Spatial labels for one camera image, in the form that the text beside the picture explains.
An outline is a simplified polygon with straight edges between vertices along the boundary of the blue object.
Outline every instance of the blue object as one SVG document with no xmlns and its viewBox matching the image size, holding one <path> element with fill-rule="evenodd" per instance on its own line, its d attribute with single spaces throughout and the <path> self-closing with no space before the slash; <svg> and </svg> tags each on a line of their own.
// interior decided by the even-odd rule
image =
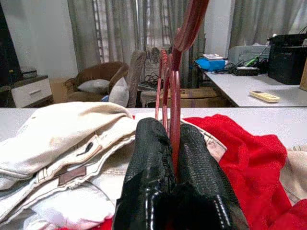
<svg viewBox="0 0 307 230">
<path fill-rule="evenodd" d="M 109 101 L 109 95 L 104 96 L 100 99 L 101 102 L 108 102 Z"/>
<path fill-rule="evenodd" d="M 214 71 L 223 69 L 225 67 L 225 60 L 208 60 L 206 58 L 199 58 L 195 63 L 202 69 L 207 71 Z"/>
</svg>

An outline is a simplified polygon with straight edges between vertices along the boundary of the leather label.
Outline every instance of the leather label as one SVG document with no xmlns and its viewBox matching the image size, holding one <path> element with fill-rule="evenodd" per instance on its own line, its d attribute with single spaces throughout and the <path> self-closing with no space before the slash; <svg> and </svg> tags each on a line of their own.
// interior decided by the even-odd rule
<svg viewBox="0 0 307 230">
<path fill-rule="evenodd" d="M 70 172 L 66 172 L 59 177 L 59 186 L 66 184 L 67 182 L 71 181 L 72 179 L 78 176 L 85 176 L 85 175 L 86 175 L 85 166 L 71 170 Z"/>
</svg>

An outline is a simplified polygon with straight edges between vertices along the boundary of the cardboard box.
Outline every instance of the cardboard box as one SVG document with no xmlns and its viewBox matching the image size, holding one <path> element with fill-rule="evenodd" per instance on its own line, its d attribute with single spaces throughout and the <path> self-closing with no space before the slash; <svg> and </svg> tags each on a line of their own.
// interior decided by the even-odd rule
<svg viewBox="0 0 307 230">
<path fill-rule="evenodd" d="M 50 78 L 50 87 L 53 95 L 54 103 L 67 102 L 67 87 L 65 82 L 72 77 Z"/>
<path fill-rule="evenodd" d="M 168 91 L 167 106 L 170 107 L 170 90 Z M 180 90 L 181 108 L 206 108 L 206 107 L 226 107 L 227 100 L 224 99 L 212 87 L 202 87 L 199 89 Z M 162 106 L 163 94 L 160 96 Z"/>
<path fill-rule="evenodd" d="M 301 84 L 299 85 L 299 88 L 307 91 L 307 59 L 305 62 L 305 67 L 304 67 L 302 80 L 301 80 Z"/>
</svg>

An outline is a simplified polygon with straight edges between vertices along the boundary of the remote control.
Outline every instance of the remote control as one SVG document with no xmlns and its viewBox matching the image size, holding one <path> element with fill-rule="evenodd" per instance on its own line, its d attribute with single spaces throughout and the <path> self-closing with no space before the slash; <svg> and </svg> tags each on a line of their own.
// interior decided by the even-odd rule
<svg viewBox="0 0 307 230">
<path fill-rule="evenodd" d="M 276 102 L 279 102 L 280 100 L 280 97 L 274 96 L 266 92 L 261 92 L 261 91 L 251 91 L 249 94 L 253 97 L 256 97 L 262 101 L 269 102 L 269 103 L 276 103 Z"/>
</svg>

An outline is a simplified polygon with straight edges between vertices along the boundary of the white desk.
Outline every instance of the white desk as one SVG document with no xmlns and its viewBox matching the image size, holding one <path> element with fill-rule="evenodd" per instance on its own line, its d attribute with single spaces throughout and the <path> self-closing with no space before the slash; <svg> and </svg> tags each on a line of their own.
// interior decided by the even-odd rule
<svg viewBox="0 0 307 230">
<path fill-rule="evenodd" d="M 0 109 L 0 141 L 14 137 L 36 109 Z M 135 115 L 154 109 L 129 109 Z M 253 135 L 276 134 L 286 147 L 307 144 L 307 108 L 183 108 L 182 117 L 227 115 Z"/>
<path fill-rule="evenodd" d="M 205 73 L 225 96 L 238 107 L 306 107 L 307 91 L 299 85 L 285 85 L 267 75 L 235 76 Z M 280 97 L 278 103 L 267 103 L 251 97 L 250 91 L 268 92 Z"/>
</svg>

